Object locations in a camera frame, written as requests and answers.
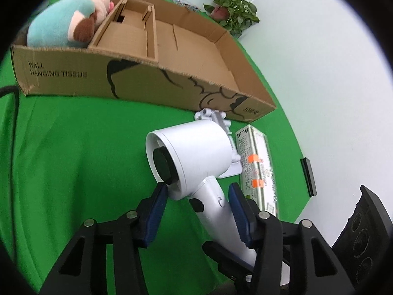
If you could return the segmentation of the pig plush toy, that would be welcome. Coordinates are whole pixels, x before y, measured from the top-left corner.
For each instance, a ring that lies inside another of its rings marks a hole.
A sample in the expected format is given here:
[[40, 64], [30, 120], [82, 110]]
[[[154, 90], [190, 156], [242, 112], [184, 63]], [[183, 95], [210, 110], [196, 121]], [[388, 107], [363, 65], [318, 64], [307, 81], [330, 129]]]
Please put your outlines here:
[[60, 0], [32, 20], [27, 46], [87, 47], [113, 8], [111, 0]]

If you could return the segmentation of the white green medicine box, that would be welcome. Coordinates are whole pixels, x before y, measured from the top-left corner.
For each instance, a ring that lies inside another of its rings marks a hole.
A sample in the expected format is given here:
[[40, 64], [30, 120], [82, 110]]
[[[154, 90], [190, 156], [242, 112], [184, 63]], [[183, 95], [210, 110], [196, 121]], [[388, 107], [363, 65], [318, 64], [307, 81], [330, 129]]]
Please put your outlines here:
[[264, 210], [279, 215], [276, 182], [267, 136], [252, 125], [236, 132], [237, 151], [242, 173], [240, 187], [249, 198]]

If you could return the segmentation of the right potted green plant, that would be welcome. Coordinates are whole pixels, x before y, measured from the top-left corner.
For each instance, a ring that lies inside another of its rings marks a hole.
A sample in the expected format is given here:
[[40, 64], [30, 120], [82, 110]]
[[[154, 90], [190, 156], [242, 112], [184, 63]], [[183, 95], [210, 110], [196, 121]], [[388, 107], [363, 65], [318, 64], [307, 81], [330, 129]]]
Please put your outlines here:
[[233, 37], [240, 38], [245, 30], [260, 23], [256, 6], [249, 0], [212, 0], [204, 4], [209, 17], [225, 28]]

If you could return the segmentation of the large shallow cardboard tray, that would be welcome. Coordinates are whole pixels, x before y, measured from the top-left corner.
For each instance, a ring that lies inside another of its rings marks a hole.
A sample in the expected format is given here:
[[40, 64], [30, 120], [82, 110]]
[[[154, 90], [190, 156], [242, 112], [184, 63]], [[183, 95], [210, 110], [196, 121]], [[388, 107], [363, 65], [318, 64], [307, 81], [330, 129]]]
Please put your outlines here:
[[158, 62], [88, 46], [28, 47], [22, 29], [11, 44], [22, 92], [217, 109], [244, 122], [274, 111], [262, 75], [226, 29], [171, 1], [143, 1], [155, 8]]

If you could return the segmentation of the green table cloth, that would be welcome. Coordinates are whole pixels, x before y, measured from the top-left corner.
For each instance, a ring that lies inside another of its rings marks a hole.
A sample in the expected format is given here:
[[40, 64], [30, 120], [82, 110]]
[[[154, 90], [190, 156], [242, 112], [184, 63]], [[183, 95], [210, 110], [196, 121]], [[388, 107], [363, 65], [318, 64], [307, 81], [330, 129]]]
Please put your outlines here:
[[[303, 156], [284, 110], [253, 125], [272, 153], [279, 214], [294, 222], [309, 201]], [[117, 219], [156, 185], [144, 152], [149, 131], [193, 120], [191, 111], [88, 97], [15, 95], [1, 99], [1, 240], [38, 292], [58, 255], [86, 219]], [[150, 294], [206, 294], [226, 278], [202, 251], [208, 235], [188, 201], [169, 200], [158, 235], [141, 250]]]

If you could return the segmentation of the white folding phone stand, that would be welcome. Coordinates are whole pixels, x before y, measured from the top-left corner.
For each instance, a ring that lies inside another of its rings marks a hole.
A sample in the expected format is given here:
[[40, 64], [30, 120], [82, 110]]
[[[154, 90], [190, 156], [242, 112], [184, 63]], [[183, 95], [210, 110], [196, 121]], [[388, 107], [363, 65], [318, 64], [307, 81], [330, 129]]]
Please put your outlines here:
[[217, 109], [204, 108], [194, 114], [194, 120], [208, 121], [211, 127], [214, 128], [214, 130], [211, 131], [210, 137], [217, 142], [216, 145], [220, 145], [226, 167], [218, 175], [218, 178], [222, 179], [240, 175], [242, 172], [240, 154], [237, 151], [235, 141], [232, 137], [232, 131], [230, 130], [232, 122], [228, 120], [227, 113]]

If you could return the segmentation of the white hair dryer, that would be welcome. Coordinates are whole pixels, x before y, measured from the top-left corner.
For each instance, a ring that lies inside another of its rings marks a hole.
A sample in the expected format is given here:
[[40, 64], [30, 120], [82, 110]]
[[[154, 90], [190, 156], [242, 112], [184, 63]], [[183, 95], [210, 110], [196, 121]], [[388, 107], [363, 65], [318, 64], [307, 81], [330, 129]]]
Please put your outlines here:
[[147, 134], [145, 150], [157, 182], [173, 200], [188, 199], [209, 236], [254, 266], [256, 253], [241, 241], [218, 175], [225, 169], [220, 145], [210, 137], [208, 121], [193, 121]]

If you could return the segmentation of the long narrow cardboard box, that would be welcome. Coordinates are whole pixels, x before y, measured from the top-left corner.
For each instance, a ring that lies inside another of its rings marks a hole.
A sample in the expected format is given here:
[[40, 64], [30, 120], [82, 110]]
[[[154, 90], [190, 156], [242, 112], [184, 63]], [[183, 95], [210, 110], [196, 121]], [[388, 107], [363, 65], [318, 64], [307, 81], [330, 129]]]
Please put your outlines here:
[[143, 0], [120, 0], [97, 29], [88, 48], [158, 62], [154, 5]]

